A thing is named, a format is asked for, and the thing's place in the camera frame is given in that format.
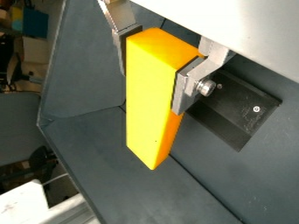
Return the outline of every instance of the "yellow block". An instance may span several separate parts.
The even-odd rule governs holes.
[[[127,147],[153,170],[170,154],[183,119],[171,110],[175,72],[199,51],[151,28],[127,38],[125,53]]]

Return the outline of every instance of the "bolt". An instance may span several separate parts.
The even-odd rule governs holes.
[[[202,95],[210,96],[215,87],[216,83],[212,80],[200,80],[196,86],[196,90]]]
[[[258,113],[260,111],[260,107],[259,106],[255,106],[254,107],[254,111]]]

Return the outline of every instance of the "cable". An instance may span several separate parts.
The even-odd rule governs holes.
[[[69,176],[69,174],[67,172],[63,173],[59,177],[56,177],[56,178],[51,179],[49,181],[44,182],[41,185],[47,186],[53,180],[60,179],[60,178],[63,178],[65,176]]]

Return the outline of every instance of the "mounting hardware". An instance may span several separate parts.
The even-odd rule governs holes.
[[[282,101],[227,71],[216,71],[211,79],[222,88],[199,97],[187,113],[240,151]]]
[[[255,106],[254,107],[254,111],[258,113],[260,111],[260,107],[259,106]]]
[[[139,33],[143,26],[136,23],[129,0],[97,0],[112,30],[112,38],[117,51],[120,72],[127,70],[127,37]]]
[[[212,80],[203,79],[198,82],[196,90],[202,95],[210,96],[215,87],[216,83]]]
[[[195,102],[200,93],[210,96],[216,84],[211,81],[203,86],[202,82],[210,79],[211,74],[227,63],[235,53],[208,38],[200,37],[199,50],[204,59],[196,57],[176,72],[176,82],[172,95],[172,112],[180,115]]]

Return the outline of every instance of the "gray surface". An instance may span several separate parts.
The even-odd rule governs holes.
[[[133,5],[136,22],[157,26],[163,18]],[[96,0],[67,0],[43,91],[41,113],[51,119],[121,105],[125,81],[117,50]]]
[[[240,56],[227,70],[283,104],[242,152],[186,115],[172,155],[246,223],[299,223],[299,85]]]
[[[36,126],[40,96],[0,94],[0,166],[27,160],[47,145]]]
[[[299,81],[298,1],[132,1]]]
[[[101,221],[239,223],[171,158],[145,168],[125,147],[120,108],[60,119],[44,133]]]

